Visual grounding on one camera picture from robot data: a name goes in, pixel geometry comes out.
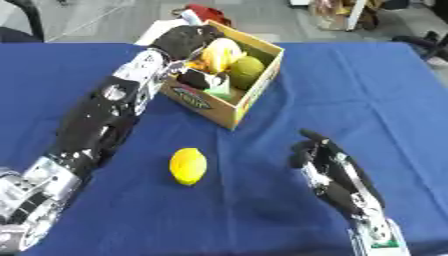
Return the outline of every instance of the yellow fruit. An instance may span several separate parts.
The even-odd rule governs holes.
[[[218,38],[213,41],[201,55],[211,73],[220,73],[239,58],[245,56],[235,41],[228,38]]]
[[[178,150],[170,160],[170,171],[176,180],[183,185],[193,185],[204,176],[207,170],[207,159],[197,148]]]

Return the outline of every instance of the open cardboard box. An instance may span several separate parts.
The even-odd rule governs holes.
[[[160,91],[187,108],[233,130],[278,74],[284,49],[212,20],[208,20],[207,24],[216,27],[226,37],[238,43],[248,55],[262,61],[266,70],[247,92],[231,86],[232,97],[230,100],[223,100],[190,86],[180,84],[174,78],[169,79]]]

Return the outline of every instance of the black robotic glove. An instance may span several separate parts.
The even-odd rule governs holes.
[[[179,26],[157,38],[149,47],[162,50],[171,61],[186,60],[196,50],[223,36],[222,32],[210,25]]]
[[[343,153],[347,156],[346,161],[353,166],[361,182],[384,208],[381,195],[373,187],[364,170],[348,154],[330,139],[316,132],[302,129],[300,133],[308,140],[299,142],[292,147],[293,155],[290,156],[290,165],[293,168],[304,168],[305,165],[311,163],[319,174],[331,179],[327,186],[313,188],[320,199],[335,207],[346,218],[361,213],[351,196],[359,191],[343,166],[335,161],[337,154]]]

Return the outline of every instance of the box label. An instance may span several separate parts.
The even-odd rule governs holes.
[[[171,89],[189,106],[198,109],[212,109],[210,104],[197,95],[193,90],[186,87],[171,87]]]

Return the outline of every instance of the blue tablecloth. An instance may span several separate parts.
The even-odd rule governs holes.
[[[349,255],[346,222],[287,166],[299,128],[333,138],[366,169],[414,255],[448,252],[448,94],[425,63],[399,44],[281,46],[279,76],[234,132],[158,95],[47,239],[22,255]],[[0,45],[0,165],[28,167],[70,106],[139,50]],[[194,187],[168,171],[183,147],[208,159]]]

